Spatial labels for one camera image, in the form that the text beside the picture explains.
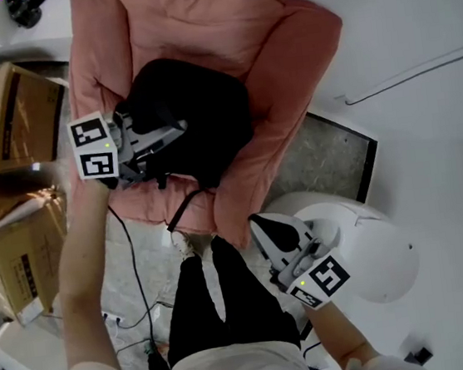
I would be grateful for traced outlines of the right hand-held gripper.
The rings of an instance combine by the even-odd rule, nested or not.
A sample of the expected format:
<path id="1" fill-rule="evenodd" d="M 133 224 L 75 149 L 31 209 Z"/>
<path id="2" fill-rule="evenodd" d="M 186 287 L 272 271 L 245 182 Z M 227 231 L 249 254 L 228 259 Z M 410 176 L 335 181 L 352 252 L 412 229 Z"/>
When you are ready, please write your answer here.
<path id="1" fill-rule="evenodd" d="M 326 245 L 298 217 L 277 213 L 249 216 L 252 239 L 271 264 L 271 282 L 310 309 L 332 301 L 350 274 L 337 249 Z"/>

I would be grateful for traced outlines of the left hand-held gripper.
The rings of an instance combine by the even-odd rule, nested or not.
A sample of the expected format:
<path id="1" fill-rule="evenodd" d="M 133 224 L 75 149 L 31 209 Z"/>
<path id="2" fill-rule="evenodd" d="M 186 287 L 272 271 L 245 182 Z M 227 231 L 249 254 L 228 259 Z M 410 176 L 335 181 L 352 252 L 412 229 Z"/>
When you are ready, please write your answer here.
<path id="1" fill-rule="evenodd" d="M 171 147 L 189 128 L 167 103 L 92 112 L 66 127 L 80 179 L 110 190 L 165 178 Z"/>

